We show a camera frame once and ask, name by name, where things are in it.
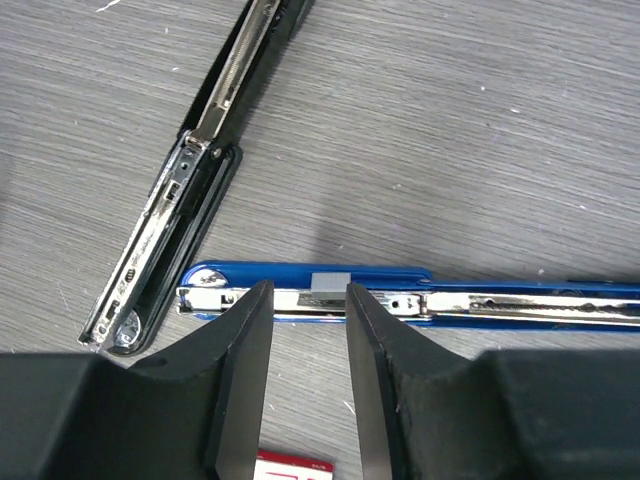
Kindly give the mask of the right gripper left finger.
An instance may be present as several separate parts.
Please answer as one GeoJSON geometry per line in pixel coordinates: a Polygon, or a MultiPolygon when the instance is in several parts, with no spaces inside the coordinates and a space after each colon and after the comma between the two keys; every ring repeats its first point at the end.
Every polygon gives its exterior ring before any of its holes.
{"type": "Polygon", "coordinates": [[[273,331],[262,281],[130,367],[93,353],[1,358],[5,479],[250,479],[273,331]]]}

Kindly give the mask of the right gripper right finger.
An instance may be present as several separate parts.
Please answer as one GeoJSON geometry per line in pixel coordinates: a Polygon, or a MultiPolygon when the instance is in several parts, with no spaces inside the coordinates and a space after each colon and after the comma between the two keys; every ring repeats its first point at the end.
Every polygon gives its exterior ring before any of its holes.
{"type": "Polygon", "coordinates": [[[346,291],[346,333],[367,479],[635,479],[639,353],[457,355],[346,291]]]}

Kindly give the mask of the red white staple box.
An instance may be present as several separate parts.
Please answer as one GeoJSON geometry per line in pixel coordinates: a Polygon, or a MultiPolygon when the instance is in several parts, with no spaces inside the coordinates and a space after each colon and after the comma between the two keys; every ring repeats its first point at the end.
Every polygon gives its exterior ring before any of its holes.
{"type": "Polygon", "coordinates": [[[254,480],[332,480],[334,465],[306,457],[260,450],[254,480]]]}

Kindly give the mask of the silver staple strip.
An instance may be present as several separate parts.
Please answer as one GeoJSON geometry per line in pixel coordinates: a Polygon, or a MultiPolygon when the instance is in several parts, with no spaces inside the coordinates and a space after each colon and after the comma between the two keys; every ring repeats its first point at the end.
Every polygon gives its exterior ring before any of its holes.
{"type": "Polygon", "coordinates": [[[350,283],[349,272],[314,272],[311,276],[310,291],[319,301],[344,301],[350,283]]]}

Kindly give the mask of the black stapler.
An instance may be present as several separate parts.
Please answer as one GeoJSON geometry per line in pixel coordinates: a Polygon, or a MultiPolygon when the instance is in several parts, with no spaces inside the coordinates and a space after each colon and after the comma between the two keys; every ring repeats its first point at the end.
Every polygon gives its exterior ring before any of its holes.
{"type": "Polygon", "coordinates": [[[252,108],[312,7],[246,2],[201,85],[128,243],[78,341],[121,357],[144,351],[226,194],[252,108]]]}

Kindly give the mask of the blue stapler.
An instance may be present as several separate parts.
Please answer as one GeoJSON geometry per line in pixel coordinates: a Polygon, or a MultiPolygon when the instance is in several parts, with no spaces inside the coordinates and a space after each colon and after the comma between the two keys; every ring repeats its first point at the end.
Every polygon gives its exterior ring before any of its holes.
{"type": "Polygon", "coordinates": [[[422,267],[203,261],[182,276],[178,310],[214,320],[255,284],[274,284],[274,319],[343,323],[344,301],[319,301],[314,272],[349,272],[394,317],[417,327],[636,332],[639,286],[611,281],[438,281],[422,267]]]}

